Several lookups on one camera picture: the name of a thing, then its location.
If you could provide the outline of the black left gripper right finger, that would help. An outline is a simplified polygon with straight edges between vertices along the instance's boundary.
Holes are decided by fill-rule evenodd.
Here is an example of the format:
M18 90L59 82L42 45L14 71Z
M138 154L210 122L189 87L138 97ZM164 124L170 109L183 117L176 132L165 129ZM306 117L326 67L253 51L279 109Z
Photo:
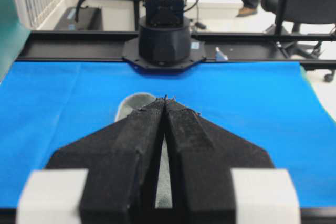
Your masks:
M187 223L300 223L289 173L263 148L165 103L173 206Z

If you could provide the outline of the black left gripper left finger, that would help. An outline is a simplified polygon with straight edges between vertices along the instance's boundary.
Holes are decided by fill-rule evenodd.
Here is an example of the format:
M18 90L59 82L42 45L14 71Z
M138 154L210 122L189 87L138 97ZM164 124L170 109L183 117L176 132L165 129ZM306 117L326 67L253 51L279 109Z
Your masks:
M133 223L155 206L165 101L54 151L31 172L17 223Z

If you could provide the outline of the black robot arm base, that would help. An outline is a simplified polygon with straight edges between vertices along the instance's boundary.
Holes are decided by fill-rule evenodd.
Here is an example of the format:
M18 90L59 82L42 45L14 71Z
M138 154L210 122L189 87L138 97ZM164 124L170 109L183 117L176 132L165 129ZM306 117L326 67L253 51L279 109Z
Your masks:
M191 37L187 0L143 0L138 37L126 41L123 60L149 71L183 71L206 59L205 44Z

